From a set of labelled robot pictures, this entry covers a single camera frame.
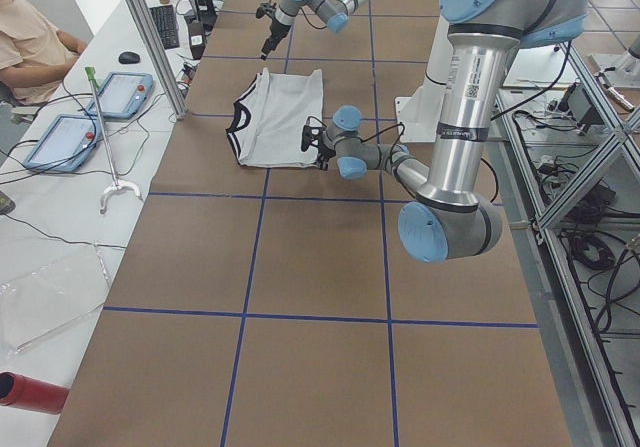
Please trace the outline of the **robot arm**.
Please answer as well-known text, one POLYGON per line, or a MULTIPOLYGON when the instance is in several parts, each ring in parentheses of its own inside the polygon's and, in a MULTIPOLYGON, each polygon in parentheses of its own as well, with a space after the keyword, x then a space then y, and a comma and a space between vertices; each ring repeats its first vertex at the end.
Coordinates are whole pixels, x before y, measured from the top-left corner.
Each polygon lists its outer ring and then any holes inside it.
POLYGON ((339 33, 346 27, 349 17, 367 1, 369 0, 281 0, 279 3, 261 3, 256 10, 256 17, 269 17, 271 24, 270 35, 261 48, 260 58, 266 60, 287 37, 304 7, 309 7, 329 31, 339 33))
POLYGON ((358 179, 384 170, 413 200, 398 217, 405 250, 421 262, 480 255, 493 248, 502 221, 474 186, 497 93, 521 49, 568 42, 583 31, 588 0, 439 0, 453 47, 432 164, 399 143, 368 144, 361 114, 344 105, 326 127, 305 127, 301 146, 317 164, 335 159, 340 175, 358 179))

